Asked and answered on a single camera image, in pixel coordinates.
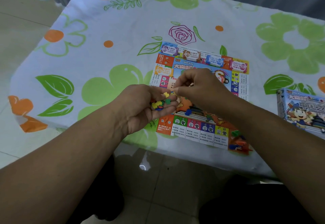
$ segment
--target person's left hand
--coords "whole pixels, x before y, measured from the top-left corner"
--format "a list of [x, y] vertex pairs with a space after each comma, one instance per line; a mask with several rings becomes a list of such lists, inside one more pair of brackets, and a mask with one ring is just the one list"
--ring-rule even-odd
[[145, 84], [134, 84], [126, 87], [114, 101], [111, 102], [112, 108], [120, 112], [127, 121], [127, 134], [132, 134], [144, 128], [150, 121], [160, 118], [162, 116], [171, 114], [176, 110], [178, 102], [177, 96], [171, 95], [171, 103], [164, 104], [164, 109], [161, 111], [154, 110], [150, 106], [150, 100], [156, 101], [164, 100], [166, 97], [163, 93], [169, 93], [170, 90], [148, 86]]

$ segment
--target pink rose outline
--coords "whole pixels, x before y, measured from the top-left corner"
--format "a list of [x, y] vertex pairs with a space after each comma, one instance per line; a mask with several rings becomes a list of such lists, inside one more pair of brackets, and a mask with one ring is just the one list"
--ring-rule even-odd
[[196, 42], [195, 34], [185, 25], [173, 26], [168, 33], [173, 39], [181, 45]]

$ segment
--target floral tablecloth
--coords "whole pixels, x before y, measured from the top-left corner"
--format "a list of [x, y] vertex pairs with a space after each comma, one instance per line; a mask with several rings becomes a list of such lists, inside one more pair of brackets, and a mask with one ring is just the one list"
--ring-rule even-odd
[[[250, 101], [277, 113], [279, 88], [324, 95], [324, 24], [232, 0], [71, 0], [14, 74], [9, 100], [25, 132], [66, 129], [129, 84], [148, 84], [162, 41], [175, 41], [248, 60]], [[150, 125], [124, 142], [273, 176], [256, 152], [242, 156], [162, 136]]]

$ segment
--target green game piece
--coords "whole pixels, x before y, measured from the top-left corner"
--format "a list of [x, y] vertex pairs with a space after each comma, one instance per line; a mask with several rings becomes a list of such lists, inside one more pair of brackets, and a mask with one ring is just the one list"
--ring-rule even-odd
[[233, 137], [238, 137], [238, 136], [240, 136], [242, 133], [240, 132], [240, 131], [238, 131], [238, 130], [236, 130], [236, 131], [232, 131], [231, 132], [231, 136], [233, 136]]

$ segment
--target person's right hand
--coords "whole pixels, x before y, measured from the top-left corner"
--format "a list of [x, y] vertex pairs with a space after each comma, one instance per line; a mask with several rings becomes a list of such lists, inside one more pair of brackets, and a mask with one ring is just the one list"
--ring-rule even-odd
[[238, 99], [207, 68], [185, 70], [176, 80], [174, 93], [188, 98], [203, 111], [223, 117], [225, 109]]

